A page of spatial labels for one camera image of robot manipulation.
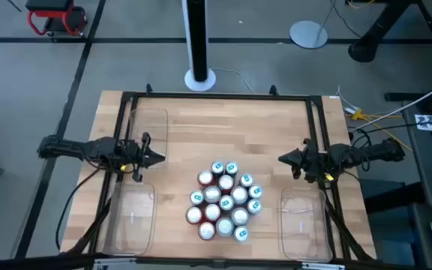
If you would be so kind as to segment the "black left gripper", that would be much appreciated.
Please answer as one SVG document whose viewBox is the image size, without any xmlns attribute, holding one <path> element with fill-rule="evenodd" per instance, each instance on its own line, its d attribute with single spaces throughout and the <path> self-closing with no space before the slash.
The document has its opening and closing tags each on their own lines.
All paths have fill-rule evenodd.
<svg viewBox="0 0 432 270">
<path fill-rule="evenodd" d="M 137 142 L 135 139 L 127 139 L 123 146 L 125 163 L 132 166 L 130 171 L 135 182 L 142 182 L 142 168 L 146 168 L 146 156 L 148 168 L 164 168 L 166 166 L 165 154 L 160 154 L 149 148 L 151 137 L 148 132 L 143 132 L 141 140 Z"/>
</svg>

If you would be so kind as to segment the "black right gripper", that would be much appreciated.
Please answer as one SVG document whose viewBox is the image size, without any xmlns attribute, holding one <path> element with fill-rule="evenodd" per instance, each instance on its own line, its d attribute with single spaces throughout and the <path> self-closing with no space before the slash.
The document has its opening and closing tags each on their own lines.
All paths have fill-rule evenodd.
<svg viewBox="0 0 432 270">
<path fill-rule="evenodd" d="M 324 165 L 324 154 L 320 154 L 317 145 L 311 139 L 303 140 L 304 148 L 296 148 L 281 155 L 278 160 L 292 167 L 294 179 L 300 179 L 304 173 L 304 180 L 308 183 L 324 182 L 326 180 Z"/>
</svg>

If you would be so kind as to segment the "silver blue Red Bull can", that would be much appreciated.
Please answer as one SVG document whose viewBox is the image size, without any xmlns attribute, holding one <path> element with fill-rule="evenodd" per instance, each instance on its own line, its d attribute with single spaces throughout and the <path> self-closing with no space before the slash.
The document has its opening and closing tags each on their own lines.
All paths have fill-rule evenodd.
<svg viewBox="0 0 432 270">
<path fill-rule="evenodd" d="M 259 199 L 250 199 L 246 209 L 251 215 L 258 215 L 261 212 L 262 204 Z"/>
<path fill-rule="evenodd" d="M 234 229 L 233 238 L 237 242 L 246 242 L 248 240 L 248 228 L 246 226 L 237 226 Z"/>
<path fill-rule="evenodd" d="M 249 173 L 244 173 L 239 177 L 238 183 L 243 188 L 250 188 L 254 184 L 254 177 Z"/>
<path fill-rule="evenodd" d="M 247 193 L 251 199 L 259 200 L 263 195 L 263 188 L 258 184 L 253 184 L 249 187 Z"/>
<path fill-rule="evenodd" d="M 228 176 L 235 177 L 239 172 L 239 164 L 235 161 L 229 161 L 226 163 L 224 173 Z"/>
<path fill-rule="evenodd" d="M 234 207 L 234 200 L 230 195 L 223 195 L 218 203 L 220 209 L 224 212 L 228 212 Z"/>
<path fill-rule="evenodd" d="M 225 171 L 225 164 L 220 160 L 216 160 L 211 163 L 210 170 L 215 177 L 221 177 Z"/>
<path fill-rule="evenodd" d="M 189 195 L 190 203 L 193 206 L 199 206 L 205 202 L 204 193 L 201 190 L 194 190 Z"/>
</svg>

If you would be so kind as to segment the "white orange Spindrift can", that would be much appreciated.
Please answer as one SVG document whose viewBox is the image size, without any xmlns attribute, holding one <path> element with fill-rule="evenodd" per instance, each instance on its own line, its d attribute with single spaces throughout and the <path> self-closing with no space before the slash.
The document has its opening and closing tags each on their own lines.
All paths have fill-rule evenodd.
<svg viewBox="0 0 432 270">
<path fill-rule="evenodd" d="M 218 203 L 221 198 L 221 190 L 217 186 L 208 186 L 204 189 L 204 199 L 207 203 Z"/>
</svg>

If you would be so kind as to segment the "white pink Spindrift can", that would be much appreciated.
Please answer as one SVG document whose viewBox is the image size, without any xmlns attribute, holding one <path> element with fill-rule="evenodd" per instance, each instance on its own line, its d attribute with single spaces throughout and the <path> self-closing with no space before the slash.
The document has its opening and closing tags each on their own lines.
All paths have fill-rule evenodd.
<svg viewBox="0 0 432 270">
<path fill-rule="evenodd" d="M 215 225 L 216 232 L 221 237 L 230 237 L 234 231 L 234 224 L 228 217 L 222 217 Z"/>
</svg>

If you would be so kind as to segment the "white power adapter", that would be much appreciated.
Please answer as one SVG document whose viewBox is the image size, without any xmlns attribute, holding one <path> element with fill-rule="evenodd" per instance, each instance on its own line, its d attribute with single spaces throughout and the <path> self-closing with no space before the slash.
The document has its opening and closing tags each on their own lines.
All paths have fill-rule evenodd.
<svg viewBox="0 0 432 270">
<path fill-rule="evenodd" d="M 338 85 L 337 86 L 337 92 L 336 95 L 346 104 L 346 110 L 350 113 L 350 114 L 355 114 L 358 110 L 359 107 L 355 106 L 353 104 L 351 104 L 342 94 L 341 92 L 341 87 Z"/>
</svg>

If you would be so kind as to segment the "grey floor stand round base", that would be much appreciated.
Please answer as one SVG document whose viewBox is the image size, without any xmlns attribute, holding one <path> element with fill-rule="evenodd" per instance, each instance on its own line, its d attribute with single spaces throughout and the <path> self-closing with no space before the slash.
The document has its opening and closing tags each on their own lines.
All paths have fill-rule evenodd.
<svg viewBox="0 0 432 270">
<path fill-rule="evenodd" d="M 291 25 L 289 29 L 289 37 L 292 42 L 304 49 L 319 49 L 326 45 L 329 40 L 329 34 L 326 31 L 326 23 L 335 9 L 337 0 L 330 0 L 331 7 L 325 15 L 325 19 L 321 22 L 312 20 L 300 20 Z"/>
</svg>

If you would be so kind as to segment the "tall tower fan round base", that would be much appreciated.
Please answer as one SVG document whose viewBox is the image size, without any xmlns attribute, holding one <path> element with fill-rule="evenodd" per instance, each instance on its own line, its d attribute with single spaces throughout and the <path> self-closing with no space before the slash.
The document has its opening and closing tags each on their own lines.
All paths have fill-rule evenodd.
<svg viewBox="0 0 432 270">
<path fill-rule="evenodd" d="M 184 83 L 193 92 L 206 92 L 216 83 L 208 63 L 206 5 L 207 0 L 181 0 L 189 61 Z"/>
</svg>

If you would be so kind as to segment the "black desk leg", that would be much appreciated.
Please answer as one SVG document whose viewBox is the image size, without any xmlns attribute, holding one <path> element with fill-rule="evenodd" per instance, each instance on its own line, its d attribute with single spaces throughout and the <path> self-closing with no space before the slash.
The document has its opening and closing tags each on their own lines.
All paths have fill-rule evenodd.
<svg viewBox="0 0 432 270">
<path fill-rule="evenodd" d="M 432 0 L 382 0 L 385 8 L 373 25 L 348 47 L 349 56 L 357 62 L 372 62 L 383 38 L 410 5 L 417 5 L 432 35 Z"/>
</svg>

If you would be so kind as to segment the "black crossbar silver brackets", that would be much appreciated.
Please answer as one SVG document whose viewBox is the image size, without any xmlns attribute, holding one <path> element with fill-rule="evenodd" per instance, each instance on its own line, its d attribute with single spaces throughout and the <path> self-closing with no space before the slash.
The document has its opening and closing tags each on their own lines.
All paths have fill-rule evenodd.
<svg viewBox="0 0 432 270">
<path fill-rule="evenodd" d="M 332 259 L 329 262 L 302 262 L 298 260 L 269 259 L 191 259 L 150 256 L 110 256 L 104 253 L 63 253 L 56 256 L 0 260 L 0 270 L 74 270 L 90 266 L 108 266 L 116 263 L 168 266 L 206 266 L 213 269 L 230 267 L 275 267 L 315 270 L 432 270 L 432 268 L 386 264 L 378 261 Z"/>
</svg>

